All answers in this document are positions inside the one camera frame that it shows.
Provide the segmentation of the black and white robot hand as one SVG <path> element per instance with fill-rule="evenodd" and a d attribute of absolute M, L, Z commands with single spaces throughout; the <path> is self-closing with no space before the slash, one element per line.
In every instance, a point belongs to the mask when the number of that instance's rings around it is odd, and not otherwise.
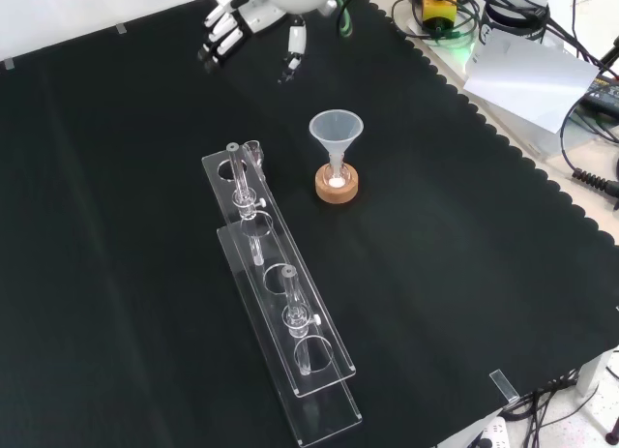
<path fill-rule="evenodd" d="M 217 7 L 203 21 L 205 36 L 197 53 L 211 74 L 251 36 L 283 21 L 286 12 L 270 0 L 216 0 Z"/>

